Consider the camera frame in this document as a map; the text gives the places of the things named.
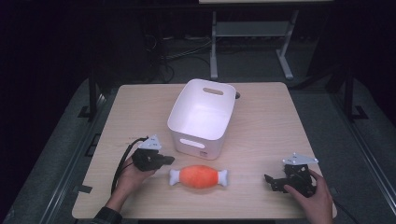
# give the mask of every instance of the wooden table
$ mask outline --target wooden table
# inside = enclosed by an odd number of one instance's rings
[[[158,134],[161,153],[176,158],[149,178],[121,211],[125,218],[301,218],[289,194],[273,192],[267,174],[284,177],[282,159],[292,152],[315,157],[290,94],[282,83],[235,83],[236,100],[218,159],[206,161],[175,150],[167,119],[184,84],[122,86],[108,116],[73,209],[75,218],[93,218],[106,203],[125,149],[135,139]],[[169,186],[169,170],[204,164],[229,170],[229,186],[189,189]],[[320,173],[318,165],[310,168]]]

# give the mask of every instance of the white toy end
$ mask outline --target white toy end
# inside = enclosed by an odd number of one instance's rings
[[[228,174],[227,170],[219,171],[218,184],[222,185],[223,187],[227,187],[227,185],[228,185],[227,174]]]
[[[179,180],[180,171],[171,170],[169,172],[169,175],[170,175],[170,177],[169,177],[169,185],[170,186],[174,186],[176,183],[178,183],[180,181]]]

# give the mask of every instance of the white plastic bin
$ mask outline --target white plastic bin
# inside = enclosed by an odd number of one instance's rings
[[[214,160],[224,143],[235,103],[233,86],[193,79],[177,98],[168,127],[177,151]]]

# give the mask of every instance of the black clamp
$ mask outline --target black clamp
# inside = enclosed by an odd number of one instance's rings
[[[134,166],[140,171],[158,170],[163,165],[170,165],[175,158],[159,154],[159,150],[138,148],[132,155]]]
[[[305,197],[315,194],[316,187],[312,185],[311,174],[308,171],[308,165],[289,165],[285,164],[286,178],[273,179],[269,175],[264,175],[265,181],[271,185],[273,191],[282,191],[287,193],[283,188],[290,185],[297,189]]]

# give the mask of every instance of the human hand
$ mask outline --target human hand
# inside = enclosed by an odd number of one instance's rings
[[[149,176],[154,175],[155,172],[156,170],[146,172],[138,170],[133,165],[132,158],[129,157],[123,164],[117,186],[107,201],[106,207],[119,212],[128,196],[136,191],[142,185],[143,181]]]
[[[305,198],[292,186],[285,185],[284,189],[304,209],[306,218],[312,224],[332,223],[332,195],[327,187],[326,180],[316,172],[309,170],[309,173],[317,180],[317,190],[314,195]]]

